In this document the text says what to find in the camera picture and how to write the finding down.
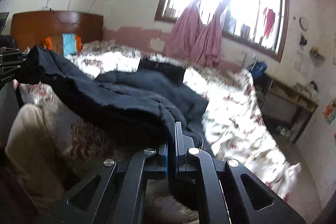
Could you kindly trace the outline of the black padded jacket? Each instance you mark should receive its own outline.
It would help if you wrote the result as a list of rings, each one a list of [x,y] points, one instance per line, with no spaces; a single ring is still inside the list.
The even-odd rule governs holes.
[[[120,145],[173,145],[175,122],[196,146],[205,140],[201,119],[207,100],[157,71],[110,71],[90,79],[63,56],[36,46],[17,79],[48,84],[75,114]]]

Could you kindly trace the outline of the brown wooden headboard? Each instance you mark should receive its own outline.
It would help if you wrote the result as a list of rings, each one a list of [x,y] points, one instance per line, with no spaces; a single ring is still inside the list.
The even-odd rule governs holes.
[[[35,45],[41,46],[49,36],[73,33],[81,42],[101,41],[104,16],[76,11],[30,11],[13,15],[10,36],[23,51]]]

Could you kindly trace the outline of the floral bed quilt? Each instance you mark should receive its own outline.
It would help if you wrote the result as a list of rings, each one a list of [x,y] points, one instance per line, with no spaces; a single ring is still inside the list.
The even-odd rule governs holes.
[[[205,140],[200,146],[196,146],[195,142],[194,145],[216,159],[238,160],[283,200],[287,200],[293,192],[301,166],[287,162],[266,129],[252,76],[247,70],[221,73],[181,63],[160,54],[147,55],[134,48],[104,46],[93,42],[86,44],[82,53],[66,59],[90,79],[110,71],[147,70],[160,72],[172,82],[186,85],[208,102],[201,119]],[[33,99],[25,104],[36,105],[52,115],[63,110],[75,114],[48,84],[20,85],[22,94],[27,94],[29,88],[37,90]],[[134,151],[149,147],[132,148],[115,141],[114,144]]]

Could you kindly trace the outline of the orange blue brown pillow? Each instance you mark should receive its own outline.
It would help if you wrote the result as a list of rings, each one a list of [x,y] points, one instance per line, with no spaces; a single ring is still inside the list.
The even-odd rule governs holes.
[[[81,38],[73,33],[58,34],[45,38],[43,40],[43,48],[67,56],[80,53],[83,44]]]

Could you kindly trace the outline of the beige bed sheet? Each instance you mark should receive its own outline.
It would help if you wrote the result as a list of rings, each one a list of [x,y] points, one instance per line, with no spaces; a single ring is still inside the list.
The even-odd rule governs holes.
[[[130,159],[104,131],[63,110],[56,115],[25,104],[11,127],[5,155],[10,172],[39,213],[88,177],[104,159]]]

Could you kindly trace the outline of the blue backpack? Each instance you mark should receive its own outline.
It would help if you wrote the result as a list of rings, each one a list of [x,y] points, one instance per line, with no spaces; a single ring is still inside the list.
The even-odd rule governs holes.
[[[252,78],[257,79],[260,78],[265,73],[267,67],[268,66],[264,61],[262,62],[256,61],[252,65],[250,65],[247,69],[252,75]]]

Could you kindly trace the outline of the pink curtain left panel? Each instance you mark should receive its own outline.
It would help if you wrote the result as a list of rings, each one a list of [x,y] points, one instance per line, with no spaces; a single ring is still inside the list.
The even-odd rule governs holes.
[[[200,0],[193,0],[183,11],[168,36],[163,54],[177,59],[189,59],[203,27],[199,15]]]

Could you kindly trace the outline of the wooden side desk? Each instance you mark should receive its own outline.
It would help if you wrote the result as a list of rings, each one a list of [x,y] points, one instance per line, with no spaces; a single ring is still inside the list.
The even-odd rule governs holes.
[[[262,118],[273,135],[297,143],[312,118],[318,102],[293,86],[264,73],[253,80]]]

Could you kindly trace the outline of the red hanging cloth outside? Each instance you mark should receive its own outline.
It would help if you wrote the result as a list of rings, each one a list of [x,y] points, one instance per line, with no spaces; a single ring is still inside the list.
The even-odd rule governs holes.
[[[275,23],[276,14],[274,13],[274,11],[272,9],[265,8],[264,11],[263,11],[263,15],[265,16],[265,19],[264,19],[264,26],[265,26],[264,37],[268,38],[270,36],[270,33],[273,30],[273,25]]]

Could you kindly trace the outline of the colourful wall sticker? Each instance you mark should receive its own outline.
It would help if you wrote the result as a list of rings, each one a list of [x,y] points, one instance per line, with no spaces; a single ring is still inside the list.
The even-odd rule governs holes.
[[[325,118],[327,124],[331,124],[336,117],[336,99],[334,98],[327,106],[323,112],[323,117]]]

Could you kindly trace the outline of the small wall shelf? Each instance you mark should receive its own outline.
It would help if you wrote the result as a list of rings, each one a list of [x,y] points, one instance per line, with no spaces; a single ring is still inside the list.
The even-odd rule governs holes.
[[[311,47],[309,54],[318,60],[325,60],[325,57],[319,53],[318,47]]]

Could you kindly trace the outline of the round wall clock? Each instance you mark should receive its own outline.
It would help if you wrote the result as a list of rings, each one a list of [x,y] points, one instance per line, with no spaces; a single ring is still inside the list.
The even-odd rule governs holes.
[[[299,25],[303,31],[307,31],[309,28],[309,22],[305,17],[300,17],[299,18]]]

